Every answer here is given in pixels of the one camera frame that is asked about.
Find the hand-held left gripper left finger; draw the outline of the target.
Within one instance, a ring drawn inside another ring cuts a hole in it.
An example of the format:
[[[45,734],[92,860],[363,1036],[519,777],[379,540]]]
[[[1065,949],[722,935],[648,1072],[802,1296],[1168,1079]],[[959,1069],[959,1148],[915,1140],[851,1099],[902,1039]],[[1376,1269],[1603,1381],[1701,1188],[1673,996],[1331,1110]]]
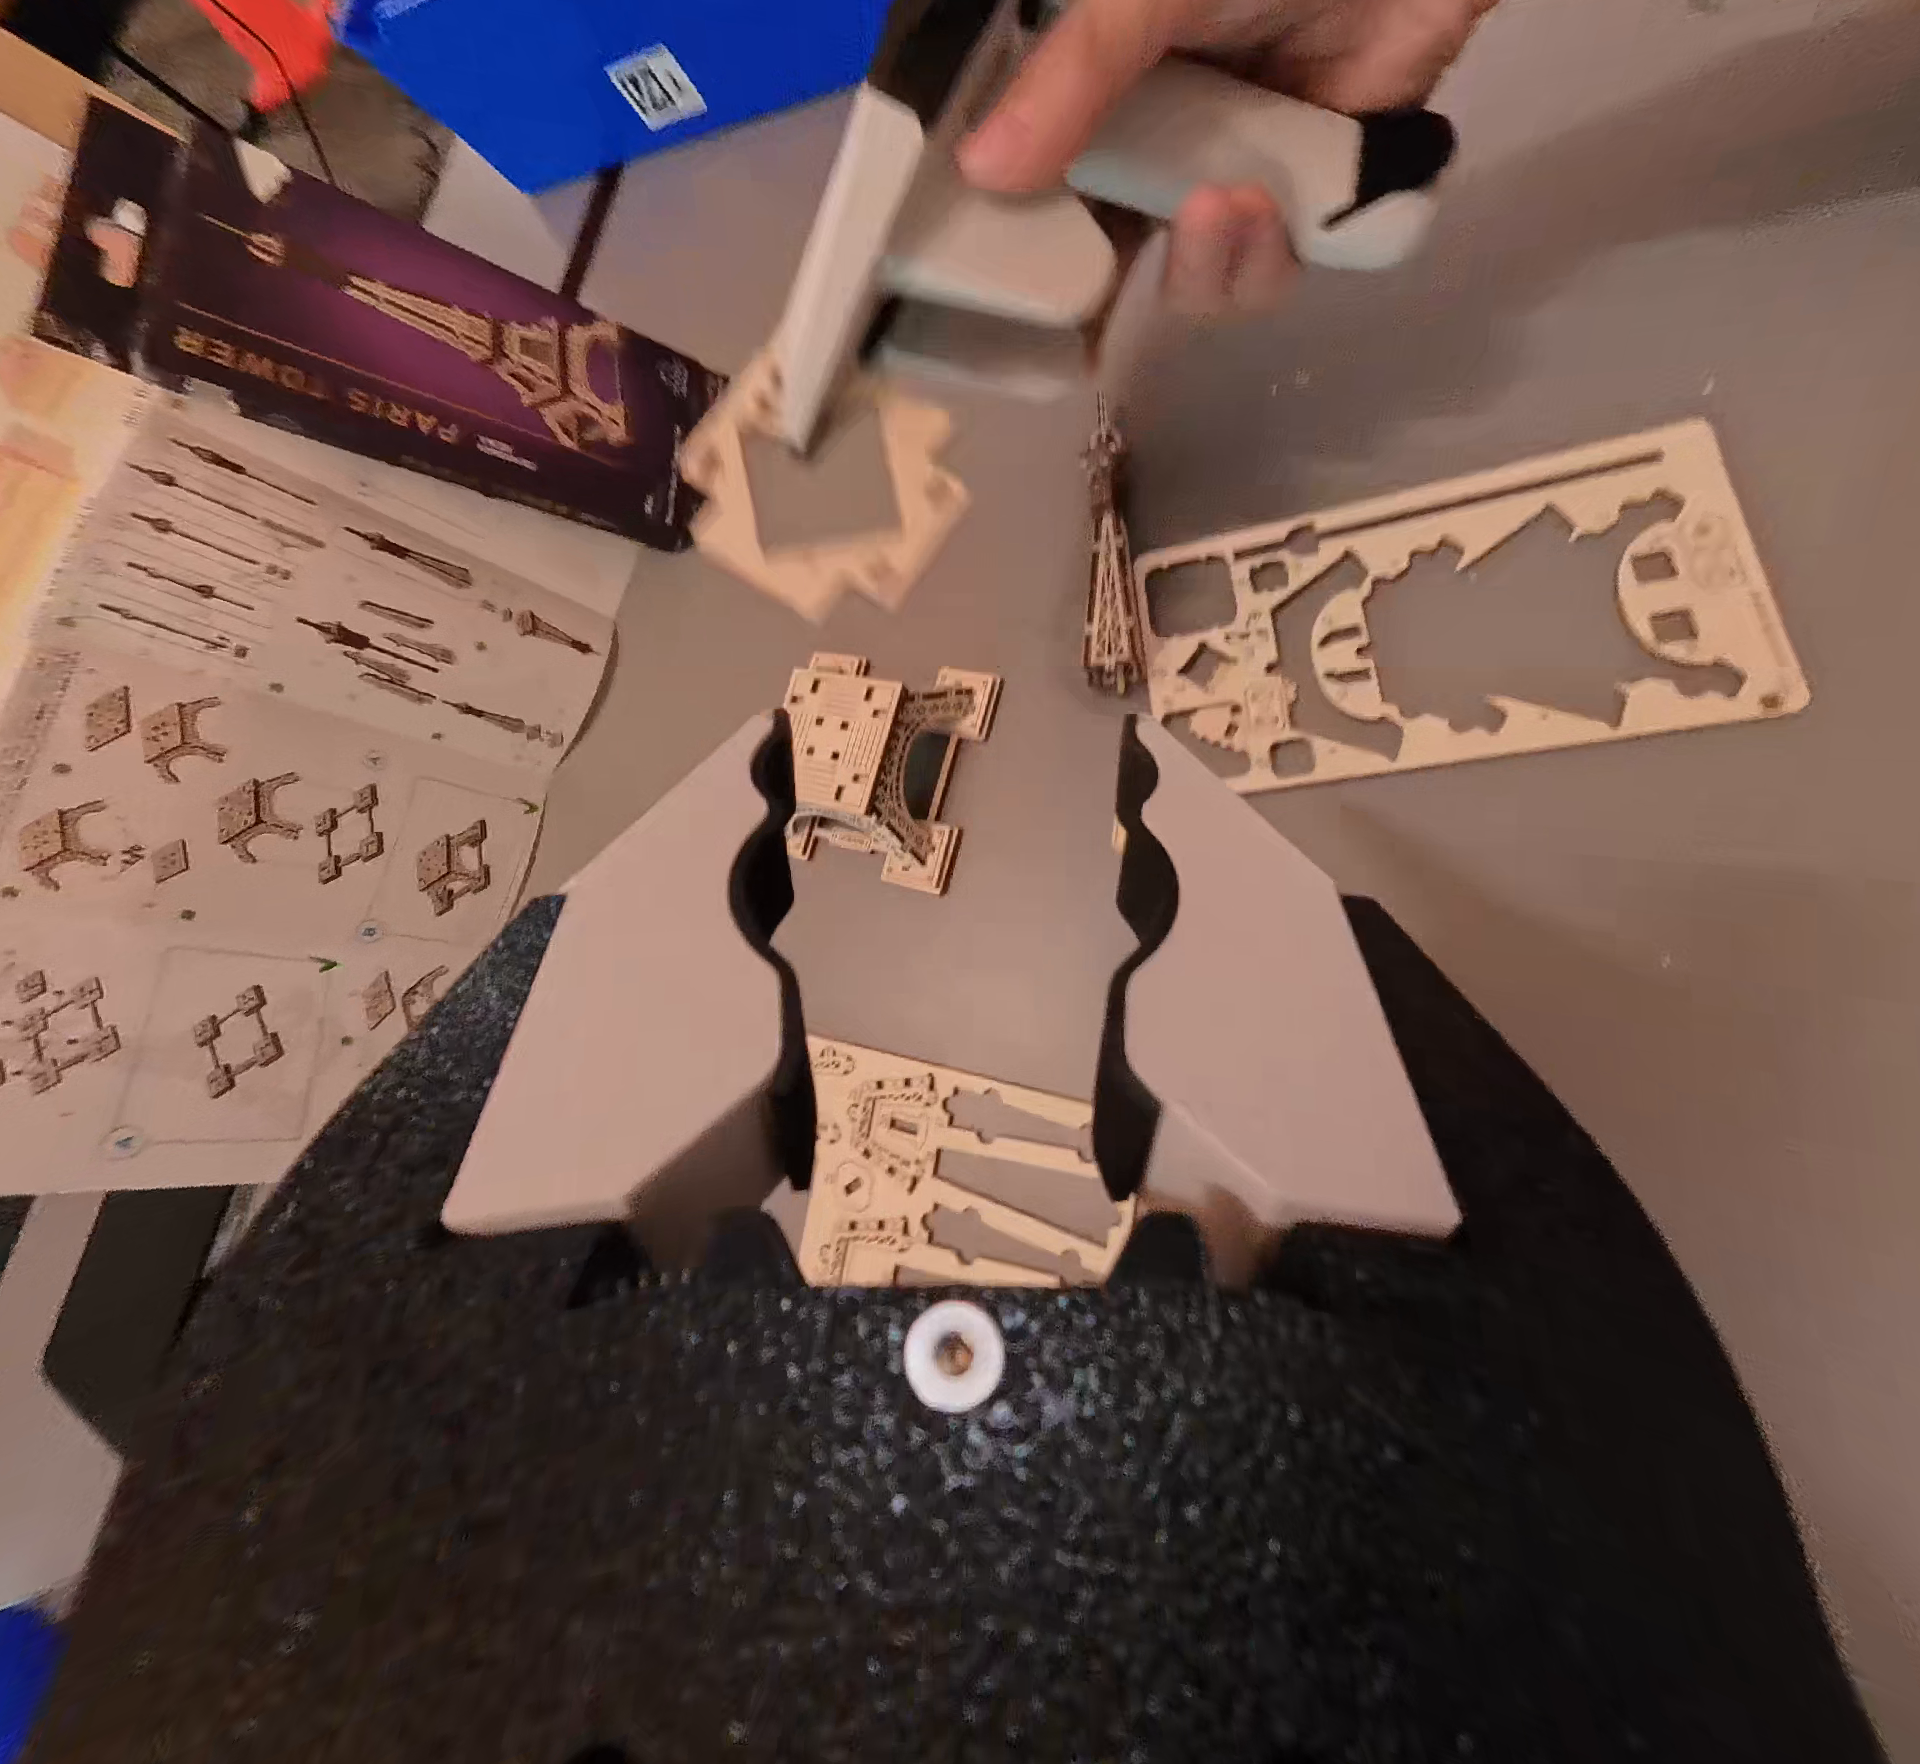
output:
[[[456,1236],[628,1223],[668,1266],[786,1199],[802,1223],[816,1093],[796,970],[786,712],[753,712],[559,893],[442,1202]]]

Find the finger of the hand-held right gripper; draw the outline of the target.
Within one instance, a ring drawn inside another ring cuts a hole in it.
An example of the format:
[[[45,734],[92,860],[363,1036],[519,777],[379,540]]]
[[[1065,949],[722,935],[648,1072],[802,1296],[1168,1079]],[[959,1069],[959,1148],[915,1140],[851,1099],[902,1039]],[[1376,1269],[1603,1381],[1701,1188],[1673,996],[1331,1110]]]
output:
[[[866,348],[866,370],[899,387],[1056,401],[1091,383],[1095,363],[1076,330],[959,308],[888,308]]]
[[[888,301],[1076,331],[1113,281],[1116,250],[1071,193],[978,193],[905,103],[856,90],[776,323],[776,437],[811,451]]]

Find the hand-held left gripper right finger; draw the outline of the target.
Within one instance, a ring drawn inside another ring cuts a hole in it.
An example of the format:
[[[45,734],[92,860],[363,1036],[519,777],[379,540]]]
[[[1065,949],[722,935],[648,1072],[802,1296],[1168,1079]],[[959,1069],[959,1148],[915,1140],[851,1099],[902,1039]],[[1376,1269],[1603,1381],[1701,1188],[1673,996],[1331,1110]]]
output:
[[[1443,1243],[1459,1202],[1331,879],[1163,724],[1119,730],[1091,1148],[1113,1202],[1243,1291],[1296,1229]]]

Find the wooden tower model spire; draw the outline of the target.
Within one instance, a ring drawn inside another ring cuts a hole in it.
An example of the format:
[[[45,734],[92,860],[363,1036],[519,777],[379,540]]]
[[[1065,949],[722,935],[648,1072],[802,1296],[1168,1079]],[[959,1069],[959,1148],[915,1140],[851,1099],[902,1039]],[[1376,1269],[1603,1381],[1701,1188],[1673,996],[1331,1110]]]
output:
[[[1081,660],[1095,692],[1122,697],[1143,684],[1143,621],[1128,531],[1128,446],[1102,390],[1095,393],[1082,473],[1088,571]]]

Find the wooden lattice parts sheet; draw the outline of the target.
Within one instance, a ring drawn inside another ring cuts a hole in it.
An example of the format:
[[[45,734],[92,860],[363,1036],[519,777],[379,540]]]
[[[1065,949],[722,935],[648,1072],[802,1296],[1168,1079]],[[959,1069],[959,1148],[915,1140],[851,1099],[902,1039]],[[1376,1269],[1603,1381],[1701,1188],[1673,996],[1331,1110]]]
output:
[[[972,506],[946,454],[951,414],[856,377],[796,454],[776,409],[779,360],[763,346],[689,431],[695,549],[808,623],[842,593],[898,610]]]

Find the wooden sheet with arch cutouts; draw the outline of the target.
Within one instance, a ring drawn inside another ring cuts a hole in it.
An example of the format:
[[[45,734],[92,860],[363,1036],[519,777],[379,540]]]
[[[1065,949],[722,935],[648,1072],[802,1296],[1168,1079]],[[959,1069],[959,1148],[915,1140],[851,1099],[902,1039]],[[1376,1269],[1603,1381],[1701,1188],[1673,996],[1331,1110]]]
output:
[[[1135,576],[1151,712],[1239,794],[1809,703],[1698,419],[1166,547]]]

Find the grey desk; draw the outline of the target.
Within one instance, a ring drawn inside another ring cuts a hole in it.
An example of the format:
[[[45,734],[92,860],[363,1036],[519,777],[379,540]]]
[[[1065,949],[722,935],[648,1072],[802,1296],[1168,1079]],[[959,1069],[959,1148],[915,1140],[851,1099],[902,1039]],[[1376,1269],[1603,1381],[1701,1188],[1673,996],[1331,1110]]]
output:
[[[1741,1366],[1892,1758],[1916,1758],[1916,13],[1508,0],[1443,90],[1416,261],[1143,337],[1141,551],[1711,419],[1788,640],[1792,720],[1261,802],[1376,899],[1659,1223]],[[643,551],[555,776],[559,886],[779,697],[808,643],[1006,680],[946,900],[841,853],[789,947],[811,1022],[1061,1095],[1122,957],[1116,706],[1081,673],[1081,397],[951,397],[972,489],[899,616],[811,633]]]

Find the wooden sheet with square hole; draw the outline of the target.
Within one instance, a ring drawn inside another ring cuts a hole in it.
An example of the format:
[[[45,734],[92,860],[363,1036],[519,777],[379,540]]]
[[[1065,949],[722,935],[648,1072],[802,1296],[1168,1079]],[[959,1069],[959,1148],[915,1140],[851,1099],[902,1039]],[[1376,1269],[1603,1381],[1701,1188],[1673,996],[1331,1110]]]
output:
[[[1108,1196],[1085,1102],[832,1036],[808,1057],[808,1285],[1095,1291],[1113,1272],[1141,1206]]]

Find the wooden tower model base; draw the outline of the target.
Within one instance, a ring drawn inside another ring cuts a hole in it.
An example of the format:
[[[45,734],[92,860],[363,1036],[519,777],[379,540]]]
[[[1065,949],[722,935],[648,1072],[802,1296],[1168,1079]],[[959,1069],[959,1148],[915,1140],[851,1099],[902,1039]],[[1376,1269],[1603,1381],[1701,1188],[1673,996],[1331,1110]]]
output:
[[[946,896],[959,826],[946,794],[966,743],[985,743],[1003,700],[995,673],[942,669],[925,690],[871,673],[869,660],[815,652],[786,684],[793,813],[786,853],[821,847],[875,856],[879,879]]]

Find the purple tower model box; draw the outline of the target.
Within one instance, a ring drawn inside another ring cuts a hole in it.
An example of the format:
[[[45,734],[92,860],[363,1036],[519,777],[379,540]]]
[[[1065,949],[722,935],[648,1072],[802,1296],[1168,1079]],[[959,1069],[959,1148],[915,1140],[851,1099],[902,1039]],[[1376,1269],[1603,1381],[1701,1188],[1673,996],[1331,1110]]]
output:
[[[686,551],[722,377],[219,131],[88,98],[33,334],[346,454]]]

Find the folded assembly leaflet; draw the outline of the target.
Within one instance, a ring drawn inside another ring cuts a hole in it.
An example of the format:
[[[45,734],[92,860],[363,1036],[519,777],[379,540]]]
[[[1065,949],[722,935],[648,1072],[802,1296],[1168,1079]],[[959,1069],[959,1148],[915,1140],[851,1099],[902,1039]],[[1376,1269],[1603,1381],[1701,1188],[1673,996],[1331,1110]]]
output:
[[[3,674],[3,1190],[271,1182],[519,899],[633,547],[148,401]]]

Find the blue plastic container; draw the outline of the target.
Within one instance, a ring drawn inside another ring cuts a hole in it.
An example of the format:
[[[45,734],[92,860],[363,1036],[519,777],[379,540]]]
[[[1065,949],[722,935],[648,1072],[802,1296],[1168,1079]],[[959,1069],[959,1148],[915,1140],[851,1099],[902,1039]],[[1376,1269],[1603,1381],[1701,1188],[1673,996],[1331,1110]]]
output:
[[[19,1761],[65,1656],[65,1634],[36,1604],[3,1611],[3,1761]]]

